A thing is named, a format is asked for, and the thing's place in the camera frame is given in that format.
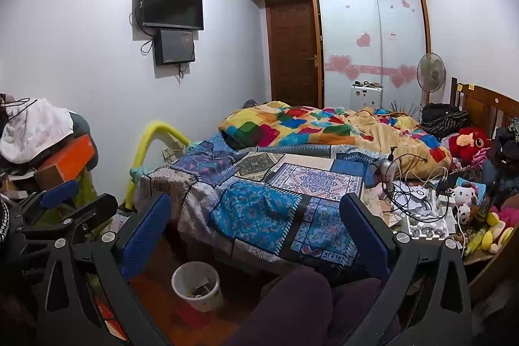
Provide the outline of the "white trash bucket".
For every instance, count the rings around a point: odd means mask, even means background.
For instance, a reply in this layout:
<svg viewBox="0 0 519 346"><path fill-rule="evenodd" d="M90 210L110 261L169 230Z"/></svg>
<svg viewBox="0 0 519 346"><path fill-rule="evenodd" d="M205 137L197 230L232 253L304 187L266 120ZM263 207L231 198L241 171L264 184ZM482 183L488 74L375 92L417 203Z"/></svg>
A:
<svg viewBox="0 0 519 346"><path fill-rule="evenodd" d="M172 275L174 293L200 313L223 306L220 278L214 267L203 262L184 263Z"/></svg>

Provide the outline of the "green floral bag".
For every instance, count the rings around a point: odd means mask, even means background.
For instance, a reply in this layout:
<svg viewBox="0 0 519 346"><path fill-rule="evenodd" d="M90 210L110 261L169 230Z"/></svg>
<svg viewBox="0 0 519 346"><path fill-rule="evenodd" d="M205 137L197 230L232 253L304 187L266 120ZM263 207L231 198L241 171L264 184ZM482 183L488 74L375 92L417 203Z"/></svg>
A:
<svg viewBox="0 0 519 346"><path fill-rule="evenodd" d="M97 194L93 186L91 174L88 171L84 170L80 176L73 180L78 182L79 191L78 194L72 197L72 199L65 201L63 204L59 204L59 206L54 208L41 208L39 203L37 211L40 212L41 215L36 221L37 227L46 227L67 220L69 215L72 215L73 212L90 204L102 195ZM100 232L112 222L112 218L107 221L105 225L99 226L90 233L87 233L85 237L94 238L99 236Z"/></svg>

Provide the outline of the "orange box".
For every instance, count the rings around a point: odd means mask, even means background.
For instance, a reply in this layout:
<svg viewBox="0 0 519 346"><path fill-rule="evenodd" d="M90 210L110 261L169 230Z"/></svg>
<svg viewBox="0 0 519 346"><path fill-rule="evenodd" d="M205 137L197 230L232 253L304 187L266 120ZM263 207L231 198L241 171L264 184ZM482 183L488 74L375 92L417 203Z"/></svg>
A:
<svg viewBox="0 0 519 346"><path fill-rule="evenodd" d="M93 158L95 149L88 134L71 140L35 172L41 190L50 190L75 179Z"/></svg>

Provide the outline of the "yellow foam tube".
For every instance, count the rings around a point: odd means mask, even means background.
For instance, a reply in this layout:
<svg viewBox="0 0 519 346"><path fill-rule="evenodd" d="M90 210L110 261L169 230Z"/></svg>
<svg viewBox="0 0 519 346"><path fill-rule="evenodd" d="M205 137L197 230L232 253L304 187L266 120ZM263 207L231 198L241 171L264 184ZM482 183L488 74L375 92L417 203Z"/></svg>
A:
<svg viewBox="0 0 519 346"><path fill-rule="evenodd" d="M146 125L130 166L130 179L124 202L126 209L134 209L134 193L142 175L180 155L190 143L185 134L163 121L154 120Z"/></svg>

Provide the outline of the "colourful patchwork blanket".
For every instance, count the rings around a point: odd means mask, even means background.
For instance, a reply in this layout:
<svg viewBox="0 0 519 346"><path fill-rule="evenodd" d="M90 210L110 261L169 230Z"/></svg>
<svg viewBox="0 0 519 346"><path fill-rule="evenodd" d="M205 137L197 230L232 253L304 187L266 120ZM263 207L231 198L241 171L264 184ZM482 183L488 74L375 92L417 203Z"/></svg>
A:
<svg viewBox="0 0 519 346"><path fill-rule="evenodd" d="M271 101L231 113L218 130L234 149L321 145L393 153L402 170L419 178L452 163L449 150L415 119L370 108L355 112Z"/></svg>

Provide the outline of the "patchwork patterned bedspread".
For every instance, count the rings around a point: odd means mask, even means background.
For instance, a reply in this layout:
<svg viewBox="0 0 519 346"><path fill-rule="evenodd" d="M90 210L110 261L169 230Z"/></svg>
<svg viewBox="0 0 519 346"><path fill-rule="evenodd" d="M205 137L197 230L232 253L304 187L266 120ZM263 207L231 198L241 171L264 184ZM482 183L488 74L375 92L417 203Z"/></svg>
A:
<svg viewBox="0 0 519 346"><path fill-rule="evenodd" d="M372 184L382 156L350 145L237 150L217 134L136 174L130 197L141 208L168 195L181 239L232 262L274 273L298 264L342 271L358 253L341 222L341 198Z"/></svg>

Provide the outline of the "red plush toy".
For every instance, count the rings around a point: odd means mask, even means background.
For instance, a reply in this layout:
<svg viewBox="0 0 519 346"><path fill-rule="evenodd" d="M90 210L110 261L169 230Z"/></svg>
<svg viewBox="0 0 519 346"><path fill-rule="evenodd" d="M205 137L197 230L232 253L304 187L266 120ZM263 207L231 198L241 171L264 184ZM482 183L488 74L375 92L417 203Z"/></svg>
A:
<svg viewBox="0 0 519 346"><path fill-rule="evenodd" d="M464 127L449 138L450 154L465 165L471 164L475 155L490 146L491 140L481 128Z"/></svg>

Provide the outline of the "black bag on bed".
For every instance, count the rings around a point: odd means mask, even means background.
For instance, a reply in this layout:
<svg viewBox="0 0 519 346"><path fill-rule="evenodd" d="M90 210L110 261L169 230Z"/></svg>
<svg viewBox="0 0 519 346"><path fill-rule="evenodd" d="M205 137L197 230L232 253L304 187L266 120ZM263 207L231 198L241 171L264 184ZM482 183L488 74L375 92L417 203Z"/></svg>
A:
<svg viewBox="0 0 519 346"><path fill-rule="evenodd" d="M437 140L471 125L468 112L449 103L428 103L421 112L421 128Z"/></svg>

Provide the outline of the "white appliance box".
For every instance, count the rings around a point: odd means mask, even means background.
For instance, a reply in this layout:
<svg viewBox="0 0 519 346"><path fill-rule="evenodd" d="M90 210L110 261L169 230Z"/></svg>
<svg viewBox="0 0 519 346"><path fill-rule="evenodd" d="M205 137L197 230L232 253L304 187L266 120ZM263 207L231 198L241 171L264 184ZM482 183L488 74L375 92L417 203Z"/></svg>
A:
<svg viewBox="0 0 519 346"><path fill-rule="evenodd" d="M382 106L383 86L378 82L355 82L350 91L350 108L379 109Z"/></svg>

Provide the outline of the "wooden headboard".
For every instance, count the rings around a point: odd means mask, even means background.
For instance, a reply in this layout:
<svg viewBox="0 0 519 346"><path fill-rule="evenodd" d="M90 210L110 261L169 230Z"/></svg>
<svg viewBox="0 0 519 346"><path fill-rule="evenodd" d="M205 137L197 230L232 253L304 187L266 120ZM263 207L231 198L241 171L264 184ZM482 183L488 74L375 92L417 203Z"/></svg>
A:
<svg viewBox="0 0 519 346"><path fill-rule="evenodd" d="M468 113L474 127L483 129L488 138L495 137L499 127L508 126L518 117L518 101L474 84L450 81L450 104Z"/></svg>

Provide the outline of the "standing electric fan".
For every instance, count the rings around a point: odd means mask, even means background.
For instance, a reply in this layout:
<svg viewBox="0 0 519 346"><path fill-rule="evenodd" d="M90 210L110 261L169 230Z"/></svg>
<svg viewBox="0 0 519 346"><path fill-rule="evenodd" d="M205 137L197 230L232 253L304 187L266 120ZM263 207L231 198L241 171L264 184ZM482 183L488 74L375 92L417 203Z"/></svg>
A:
<svg viewBox="0 0 519 346"><path fill-rule="evenodd" d="M435 53L424 54L417 67L417 81L422 90L421 105L429 103L430 95L444 86L446 69L442 58Z"/></svg>

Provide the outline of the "wooden door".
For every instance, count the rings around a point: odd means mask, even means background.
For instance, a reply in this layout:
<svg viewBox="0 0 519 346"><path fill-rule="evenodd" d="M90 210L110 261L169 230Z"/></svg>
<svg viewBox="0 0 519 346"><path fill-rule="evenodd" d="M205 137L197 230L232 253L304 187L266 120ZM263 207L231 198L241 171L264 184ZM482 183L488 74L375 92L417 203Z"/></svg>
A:
<svg viewBox="0 0 519 346"><path fill-rule="evenodd" d="M317 48L311 2L267 3L267 38L273 100L292 106L317 106Z"/></svg>

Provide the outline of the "white sliding wardrobe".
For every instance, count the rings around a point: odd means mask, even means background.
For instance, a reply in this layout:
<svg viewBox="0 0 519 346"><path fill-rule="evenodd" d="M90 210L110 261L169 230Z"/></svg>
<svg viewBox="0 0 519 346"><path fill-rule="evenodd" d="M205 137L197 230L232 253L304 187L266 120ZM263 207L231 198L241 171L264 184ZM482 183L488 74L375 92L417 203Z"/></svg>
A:
<svg viewBox="0 0 519 346"><path fill-rule="evenodd" d="M421 0L318 0L324 105L350 108L355 82L383 86L389 112L420 115L417 66L427 51Z"/></svg>

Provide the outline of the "small black wall monitor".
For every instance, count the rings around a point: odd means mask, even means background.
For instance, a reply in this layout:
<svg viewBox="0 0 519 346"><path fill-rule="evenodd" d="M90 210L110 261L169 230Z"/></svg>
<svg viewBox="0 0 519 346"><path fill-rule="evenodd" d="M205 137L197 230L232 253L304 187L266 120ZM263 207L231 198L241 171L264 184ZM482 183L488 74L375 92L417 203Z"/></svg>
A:
<svg viewBox="0 0 519 346"><path fill-rule="evenodd" d="M159 29L153 39L157 66L195 61L194 37L190 31Z"/></svg>

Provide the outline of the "wall mounted television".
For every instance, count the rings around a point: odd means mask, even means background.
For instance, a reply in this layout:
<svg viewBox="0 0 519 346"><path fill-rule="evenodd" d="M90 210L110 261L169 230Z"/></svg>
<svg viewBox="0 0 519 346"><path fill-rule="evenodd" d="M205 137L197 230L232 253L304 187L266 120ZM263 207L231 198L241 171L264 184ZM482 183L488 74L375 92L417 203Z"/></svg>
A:
<svg viewBox="0 0 519 346"><path fill-rule="evenodd" d="M147 27L201 31L203 0L141 0L141 19Z"/></svg>

